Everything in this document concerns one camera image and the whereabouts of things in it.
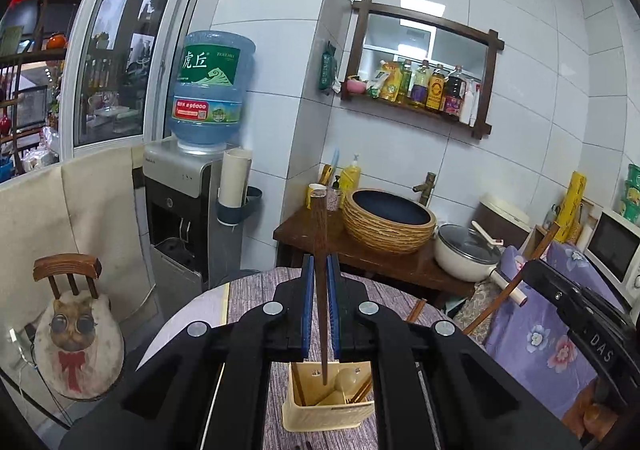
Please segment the right hand orange glove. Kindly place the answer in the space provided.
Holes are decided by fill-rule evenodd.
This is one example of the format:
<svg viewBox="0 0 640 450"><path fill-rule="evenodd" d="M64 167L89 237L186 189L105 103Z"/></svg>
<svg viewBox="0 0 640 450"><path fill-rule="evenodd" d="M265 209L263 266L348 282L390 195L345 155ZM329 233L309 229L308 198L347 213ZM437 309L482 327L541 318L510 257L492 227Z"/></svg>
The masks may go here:
<svg viewBox="0 0 640 450"><path fill-rule="evenodd" d="M602 404L596 403L594 400L596 385L597 381L593 380L576 398L572 431L578 438L588 433L598 441L602 441L617 422L618 415Z"/></svg>

